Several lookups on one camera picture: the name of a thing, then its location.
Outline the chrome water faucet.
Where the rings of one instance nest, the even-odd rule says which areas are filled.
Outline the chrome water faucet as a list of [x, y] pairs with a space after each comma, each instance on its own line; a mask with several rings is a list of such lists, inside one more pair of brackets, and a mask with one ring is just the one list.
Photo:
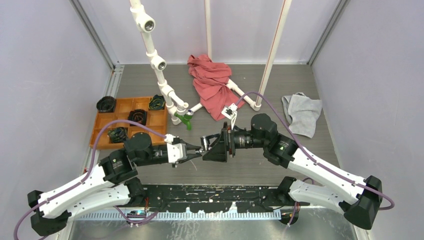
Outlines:
[[219, 134], [204, 135], [200, 138], [201, 148], [196, 150], [196, 153], [203, 154], [210, 150], [211, 140], [219, 137]]

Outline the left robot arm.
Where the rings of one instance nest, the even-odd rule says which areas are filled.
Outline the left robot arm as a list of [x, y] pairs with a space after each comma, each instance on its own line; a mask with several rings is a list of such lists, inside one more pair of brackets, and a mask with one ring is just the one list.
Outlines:
[[151, 136], [139, 132], [90, 170], [48, 192], [27, 195], [34, 210], [32, 229], [42, 237], [57, 233], [75, 218], [108, 207], [138, 207], [148, 197], [137, 178], [137, 167], [170, 163], [176, 165], [201, 157], [202, 147], [168, 135], [169, 143], [153, 145]]

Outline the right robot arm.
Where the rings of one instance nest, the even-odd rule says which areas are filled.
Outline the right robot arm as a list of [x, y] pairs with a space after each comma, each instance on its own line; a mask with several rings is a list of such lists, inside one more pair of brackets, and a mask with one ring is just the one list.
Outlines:
[[286, 176], [276, 195], [283, 205], [311, 203], [340, 213], [351, 224], [370, 230], [382, 203], [382, 181], [351, 174], [315, 156], [293, 139], [278, 132], [278, 125], [265, 113], [254, 115], [251, 128], [226, 123], [217, 134], [201, 137], [204, 161], [227, 162], [238, 149], [262, 149], [270, 163], [301, 173], [320, 186]]

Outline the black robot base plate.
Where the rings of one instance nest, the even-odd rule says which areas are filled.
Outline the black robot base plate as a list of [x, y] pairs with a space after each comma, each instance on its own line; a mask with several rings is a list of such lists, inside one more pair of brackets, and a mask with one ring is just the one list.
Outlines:
[[267, 185], [144, 185], [143, 192], [119, 208], [144, 208], [152, 212], [268, 213], [292, 207], [276, 186]]

